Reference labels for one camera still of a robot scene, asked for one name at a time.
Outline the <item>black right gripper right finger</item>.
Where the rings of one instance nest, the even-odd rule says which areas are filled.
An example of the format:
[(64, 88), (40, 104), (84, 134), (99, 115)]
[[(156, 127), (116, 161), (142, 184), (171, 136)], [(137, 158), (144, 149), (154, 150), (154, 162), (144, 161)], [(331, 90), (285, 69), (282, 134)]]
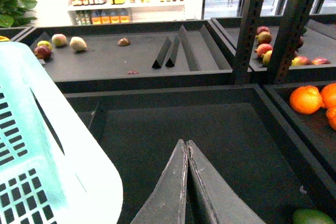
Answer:
[(205, 223), (264, 223), (191, 140), (186, 144), (199, 213)]

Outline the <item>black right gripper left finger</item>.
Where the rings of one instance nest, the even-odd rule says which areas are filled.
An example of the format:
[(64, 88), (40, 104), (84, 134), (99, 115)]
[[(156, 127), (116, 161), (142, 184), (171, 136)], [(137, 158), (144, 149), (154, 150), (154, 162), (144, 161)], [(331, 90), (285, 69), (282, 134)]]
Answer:
[(187, 148), (179, 139), (154, 190), (131, 222), (184, 223), (187, 172)]

